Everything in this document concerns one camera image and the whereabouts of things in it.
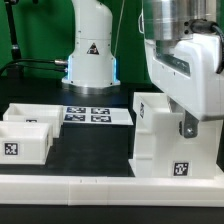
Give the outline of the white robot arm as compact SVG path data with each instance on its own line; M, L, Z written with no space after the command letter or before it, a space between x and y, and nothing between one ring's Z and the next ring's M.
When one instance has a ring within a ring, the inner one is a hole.
M117 86L111 52L112 13L98 0L71 0L75 49L62 83L83 93ZM200 121L224 119L224 31L217 0L142 0L138 19L154 85L184 111L182 134Z

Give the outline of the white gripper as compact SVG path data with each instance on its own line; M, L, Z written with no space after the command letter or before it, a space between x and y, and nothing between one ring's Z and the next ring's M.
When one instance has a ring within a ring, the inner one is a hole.
M193 34L173 49L177 64L162 62L156 56L156 43L145 41L150 79L186 111L179 122L184 138L198 135L200 121L224 119L224 70L217 74L221 58L217 35Z

